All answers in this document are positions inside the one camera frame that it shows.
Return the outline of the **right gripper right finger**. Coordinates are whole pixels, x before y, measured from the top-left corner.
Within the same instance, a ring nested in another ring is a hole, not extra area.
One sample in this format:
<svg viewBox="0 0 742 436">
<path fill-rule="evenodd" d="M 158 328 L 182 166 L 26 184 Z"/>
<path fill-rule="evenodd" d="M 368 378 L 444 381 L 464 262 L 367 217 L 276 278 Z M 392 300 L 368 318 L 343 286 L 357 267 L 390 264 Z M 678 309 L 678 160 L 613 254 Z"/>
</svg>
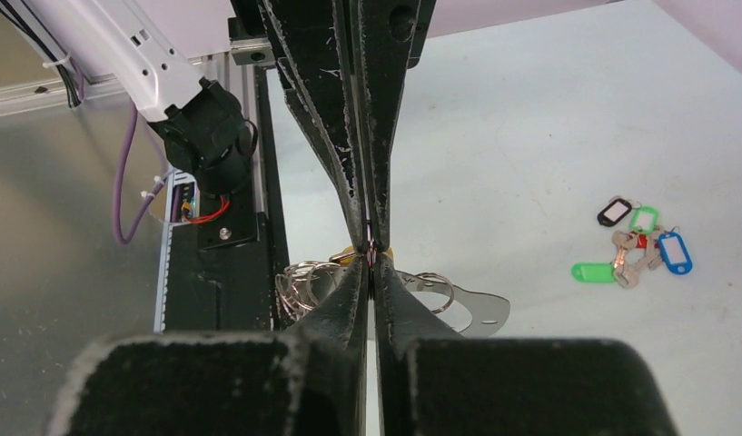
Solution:
<svg viewBox="0 0 742 436">
<path fill-rule="evenodd" d="M 600 338 L 470 339 L 373 266 L 384 435 L 674 435 L 641 356 Z"/>
</svg>

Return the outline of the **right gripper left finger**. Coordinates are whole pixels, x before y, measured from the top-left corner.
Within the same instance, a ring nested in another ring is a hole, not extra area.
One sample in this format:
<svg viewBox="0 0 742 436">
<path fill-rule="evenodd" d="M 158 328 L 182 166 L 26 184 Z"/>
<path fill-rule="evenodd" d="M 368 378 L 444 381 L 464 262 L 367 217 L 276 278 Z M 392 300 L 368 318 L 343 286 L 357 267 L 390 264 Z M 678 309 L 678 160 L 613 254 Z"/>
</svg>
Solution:
<svg viewBox="0 0 742 436">
<path fill-rule="evenodd" d="M 108 337 L 74 360 L 49 435 L 362 435 L 370 268 L 282 332 Z"/>
</svg>

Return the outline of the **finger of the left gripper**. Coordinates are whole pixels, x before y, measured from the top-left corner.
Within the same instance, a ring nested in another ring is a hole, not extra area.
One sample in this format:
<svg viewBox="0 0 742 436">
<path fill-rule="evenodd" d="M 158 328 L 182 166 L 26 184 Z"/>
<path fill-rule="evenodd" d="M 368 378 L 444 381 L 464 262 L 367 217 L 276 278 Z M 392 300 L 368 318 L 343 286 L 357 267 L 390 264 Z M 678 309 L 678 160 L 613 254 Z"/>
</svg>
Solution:
<svg viewBox="0 0 742 436">
<path fill-rule="evenodd" d="M 405 78 L 420 60 L 435 5 L 415 0 L 349 2 L 361 174 L 371 240 L 378 252 L 391 245 L 391 151 Z"/>
<path fill-rule="evenodd" d="M 329 175 L 354 249 L 366 253 L 360 150 L 334 1 L 260 1 L 286 103 Z"/>
</svg>

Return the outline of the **metal keyring band with rings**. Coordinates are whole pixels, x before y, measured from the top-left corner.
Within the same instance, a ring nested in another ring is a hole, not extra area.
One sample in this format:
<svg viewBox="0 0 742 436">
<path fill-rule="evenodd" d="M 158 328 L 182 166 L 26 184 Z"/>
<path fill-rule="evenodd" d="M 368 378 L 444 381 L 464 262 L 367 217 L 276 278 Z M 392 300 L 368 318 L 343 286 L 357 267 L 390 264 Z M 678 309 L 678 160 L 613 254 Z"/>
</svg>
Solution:
<svg viewBox="0 0 742 436">
<path fill-rule="evenodd" d="M 299 321 L 339 289 L 349 266 L 327 261 L 303 261 L 275 275 L 277 299 L 284 313 Z M 429 313 L 468 338 L 496 334 L 510 317 L 510 301 L 503 296 L 463 288 L 435 272 L 404 272 L 386 275 L 391 294 L 403 302 L 414 298 Z"/>
</svg>

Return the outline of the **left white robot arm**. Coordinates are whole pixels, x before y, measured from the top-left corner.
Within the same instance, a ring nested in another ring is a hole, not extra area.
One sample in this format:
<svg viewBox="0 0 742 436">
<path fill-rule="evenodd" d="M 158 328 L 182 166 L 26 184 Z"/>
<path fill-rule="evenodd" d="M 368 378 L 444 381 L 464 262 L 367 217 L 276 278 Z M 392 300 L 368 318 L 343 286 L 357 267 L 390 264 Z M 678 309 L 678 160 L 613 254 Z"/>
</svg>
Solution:
<svg viewBox="0 0 742 436">
<path fill-rule="evenodd" d="M 48 66 L 99 55 L 163 138 L 169 161 L 212 195 L 242 186 L 249 158 L 240 103 L 191 64 L 134 1 L 27 1 L 0 8 Z M 340 199 L 353 246 L 390 245 L 390 160 L 407 71 L 432 1 L 235 1 L 234 22 L 272 50 L 286 104 Z"/>
</svg>

